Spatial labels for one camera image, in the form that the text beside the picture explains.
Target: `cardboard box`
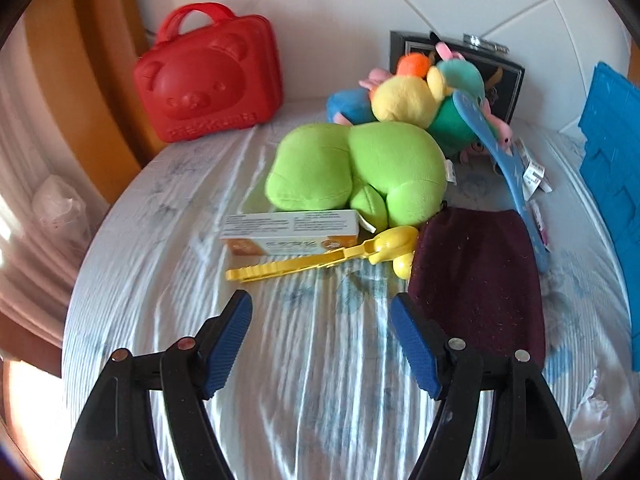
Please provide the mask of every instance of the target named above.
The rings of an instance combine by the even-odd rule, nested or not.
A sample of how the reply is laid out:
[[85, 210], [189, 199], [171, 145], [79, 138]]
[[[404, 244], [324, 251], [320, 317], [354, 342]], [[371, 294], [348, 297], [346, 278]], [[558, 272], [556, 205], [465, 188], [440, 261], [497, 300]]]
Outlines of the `cardboard box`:
[[242, 256], [321, 254], [356, 245], [358, 213], [345, 209], [231, 215], [220, 238], [233, 254]]

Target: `plastic bag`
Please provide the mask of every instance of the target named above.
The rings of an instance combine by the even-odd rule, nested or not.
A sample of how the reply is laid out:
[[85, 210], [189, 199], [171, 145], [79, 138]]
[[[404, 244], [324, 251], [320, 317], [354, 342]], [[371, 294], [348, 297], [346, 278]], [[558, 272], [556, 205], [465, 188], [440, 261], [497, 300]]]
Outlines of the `plastic bag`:
[[31, 208], [38, 222], [63, 251], [82, 259], [92, 233], [86, 203], [62, 177], [49, 175], [36, 191]]
[[598, 370], [593, 371], [587, 391], [569, 423], [569, 434], [574, 441], [575, 453], [580, 466], [593, 446], [607, 429], [609, 423], [609, 403], [596, 393]]

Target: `clothing tag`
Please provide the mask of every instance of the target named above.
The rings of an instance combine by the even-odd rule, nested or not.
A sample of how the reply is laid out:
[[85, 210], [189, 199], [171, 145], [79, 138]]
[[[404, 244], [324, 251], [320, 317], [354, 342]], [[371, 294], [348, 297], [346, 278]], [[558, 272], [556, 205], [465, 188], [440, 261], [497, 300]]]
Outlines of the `clothing tag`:
[[447, 182], [451, 182], [454, 186], [457, 186], [458, 180], [456, 179], [456, 170], [453, 168], [453, 162], [446, 159], [444, 161], [444, 169], [447, 172]]
[[540, 181], [540, 189], [542, 191], [544, 191], [545, 193], [551, 193], [554, 189], [551, 187], [551, 184], [549, 184], [549, 180], [547, 177], [543, 178]]
[[522, 139], [514, 140], [513, 145], [520, 155], [522, 165], [526, 168], [522, 176], [522, 192], [524, 200], [528, 201], [544, 179], [545, 167], [533, 158]]
[[535, 200], [531, 200], [529, 202], [529, 206], [531, 209], [531, 213], [533, 214], [533, 219], [536, 222], [536, 227], [538, 228], [538, 232], [540, 233], [540, 238], [542, 238], [542, 243], [545, 246], [547, 251], [549, 250], [549, 238], [546, 235], [546, 225], [542, 219], [542, 213], [540, 212], [540, 206], [538, 202]]
[[376, 232], [376, 228], [373, 227], [373, 225], [371, 225], [369, 222], [367, 222], [364, 219], [364, 216], [362, 216], [360, 213], [358, 213], [358, 224], [360, 224], [360, 227], [362, 227], [365, 231], [369, 231], [370, 233]]

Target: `orange pom pom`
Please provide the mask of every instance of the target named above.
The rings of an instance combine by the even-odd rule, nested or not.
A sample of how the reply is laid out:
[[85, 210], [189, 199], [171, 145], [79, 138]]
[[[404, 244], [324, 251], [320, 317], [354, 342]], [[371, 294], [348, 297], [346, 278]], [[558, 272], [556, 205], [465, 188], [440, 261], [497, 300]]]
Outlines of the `orange pom pom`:
[[419, 52], [407, 54], [398, 60], [398, 69], [396, 75], [415, 75], [419, 78], [425, 78], [431, 67], [429, 58]]

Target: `white label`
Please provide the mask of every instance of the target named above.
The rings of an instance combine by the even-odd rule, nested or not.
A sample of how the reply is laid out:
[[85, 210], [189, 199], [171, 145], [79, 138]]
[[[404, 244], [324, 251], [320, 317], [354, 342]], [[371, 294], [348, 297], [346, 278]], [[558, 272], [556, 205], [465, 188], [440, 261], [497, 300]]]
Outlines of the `white label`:
[[362, 216], [360, 213], [358, 213], [358, 224], [360, 224], [360, 227], [362, 227], [365, 231], [369, 231], [370, 233], [376, 232], [376, 228], [373, 227], [373, 225], [371, 225], [369, 222], [367, 222], [364, 219], [364, 216]]
[[457, 186], [458, 180], [456, 179], [456, 170], [453, 168], [453, 162], [446, 159], [444, 161], [444, 169], [447, 173], [447, 182], [451, 182], [454, 186]]
[[551, 187], [551, 184], [549, 184], [549, 180], [547, 177], [543, 178], [540, 181], [540, 189], [542, 191], [544, 191], [545, 193], [551, 193], [554, 189]]
[[518, 155], [525, 167], [522, 175], [522, 192], [524, 200], [529, 200], [545, 177], [545, 167], [533, 158], [522, 139], [513, 141]]

